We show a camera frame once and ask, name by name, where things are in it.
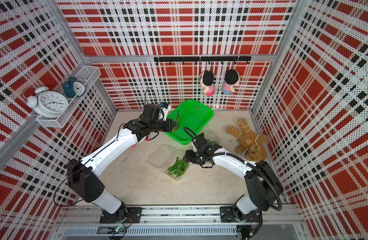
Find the clear plastic clamshell with peppers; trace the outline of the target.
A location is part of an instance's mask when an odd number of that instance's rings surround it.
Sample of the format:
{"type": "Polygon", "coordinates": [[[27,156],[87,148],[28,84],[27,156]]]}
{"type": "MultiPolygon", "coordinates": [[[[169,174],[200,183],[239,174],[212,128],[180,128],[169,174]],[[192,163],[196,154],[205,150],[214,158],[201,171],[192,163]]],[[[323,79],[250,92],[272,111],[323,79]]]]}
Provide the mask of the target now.
{"type": "Polygon", "coordinates": [[[168,175],[166,171],[175,163],[177,157],[184,160],[185,152],[186,151],[184,149],[174,148],[167,144],[163,144],[150,156],[147,163],[159,170],[165,176],[170,177],[175,181],[179,181],[184,175],[177,179],[168,175]]]}

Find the small green pepper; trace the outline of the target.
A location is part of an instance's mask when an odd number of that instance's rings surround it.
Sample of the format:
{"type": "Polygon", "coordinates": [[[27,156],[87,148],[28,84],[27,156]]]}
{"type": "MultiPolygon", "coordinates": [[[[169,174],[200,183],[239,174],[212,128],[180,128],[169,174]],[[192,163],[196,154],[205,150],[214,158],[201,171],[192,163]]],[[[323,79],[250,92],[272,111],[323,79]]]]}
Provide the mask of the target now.
{"type": "Polygon", "coordinates": [[[175,129],[178,129],[180,127],[180,112],[179,111],[177,111],[177,117],[176,117],[175,123],[177,124],[175,129]]]}

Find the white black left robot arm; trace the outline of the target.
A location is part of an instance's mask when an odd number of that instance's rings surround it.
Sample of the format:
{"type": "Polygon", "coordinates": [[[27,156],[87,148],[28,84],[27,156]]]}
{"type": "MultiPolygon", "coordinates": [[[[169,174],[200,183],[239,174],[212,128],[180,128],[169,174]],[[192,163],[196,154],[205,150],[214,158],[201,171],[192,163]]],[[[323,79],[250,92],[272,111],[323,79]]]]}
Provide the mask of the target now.
{"type": "Polygon", "coordinates": [[[105,214],[123,216],[125,204],[106,190],[99,179],[104,170],[125,150],[147,140],[151,133],[170,133],[178,128],[178,123],[168,118],[171,106],[147,104],[143,113],[130,120],[118,130],[107,143],[80,161],[73,159],[67,165],[68,186],[87,203],[94,203],[105,214]]]}

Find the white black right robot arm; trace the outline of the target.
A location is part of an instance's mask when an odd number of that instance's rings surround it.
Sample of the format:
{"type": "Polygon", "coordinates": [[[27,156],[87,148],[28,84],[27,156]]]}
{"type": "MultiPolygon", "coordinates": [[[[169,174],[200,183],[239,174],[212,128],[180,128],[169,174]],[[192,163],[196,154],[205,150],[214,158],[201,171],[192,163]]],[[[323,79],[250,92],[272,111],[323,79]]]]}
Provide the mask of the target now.
{"type": "Polygon", "coordinates": [[[204,134],[188,133],[193,149],[186,152],[185,161],[198,165],[203,169],[218,166],[241,178],[248,193],[240,197],[234,204],[234,214],[241,218],[253,211],[266,212],[269,209],[281,211],[283,204],[282,184],[266,161],[258,163],[244,160],[229,153],[218,144],[205,139],[204,134]]]}

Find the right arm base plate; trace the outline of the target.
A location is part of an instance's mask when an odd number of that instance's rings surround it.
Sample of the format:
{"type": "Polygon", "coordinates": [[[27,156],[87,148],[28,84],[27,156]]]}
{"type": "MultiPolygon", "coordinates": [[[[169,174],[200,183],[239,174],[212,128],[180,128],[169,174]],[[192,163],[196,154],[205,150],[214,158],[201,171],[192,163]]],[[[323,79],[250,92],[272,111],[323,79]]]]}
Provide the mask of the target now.
{"type": "Polygon", "coordinates": [[[248,214],[242,214],[237,207],[220,207],[222,223],[258,223],[261,219],[260,212],[255,210],[248,214]]]}

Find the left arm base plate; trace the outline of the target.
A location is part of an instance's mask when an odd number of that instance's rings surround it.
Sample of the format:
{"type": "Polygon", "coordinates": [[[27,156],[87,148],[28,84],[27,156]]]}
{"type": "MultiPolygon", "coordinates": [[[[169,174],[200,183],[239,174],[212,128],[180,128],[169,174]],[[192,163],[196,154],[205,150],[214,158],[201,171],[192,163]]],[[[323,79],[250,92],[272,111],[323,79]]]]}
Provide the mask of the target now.
{"type": "Polygon", "coordinates": [[[115,213],[110,214],[106,210],[102,211],[100,224],[138,224],[141,219],[143,208],[141,207],[120,207],[115,213]]]}

